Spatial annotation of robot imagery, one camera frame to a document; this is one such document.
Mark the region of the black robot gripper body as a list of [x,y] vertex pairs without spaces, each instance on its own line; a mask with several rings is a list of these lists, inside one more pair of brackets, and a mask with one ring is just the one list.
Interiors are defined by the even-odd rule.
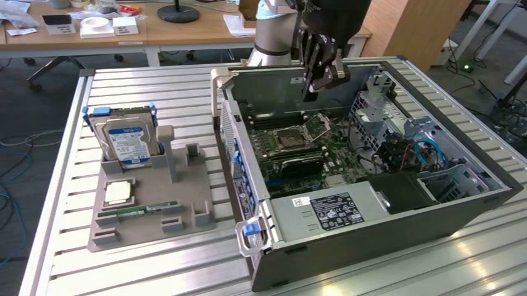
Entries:
[[359,32],[370,8],[369,0],[312,0],[304,2],[303,21],[308,29],[345,46]]

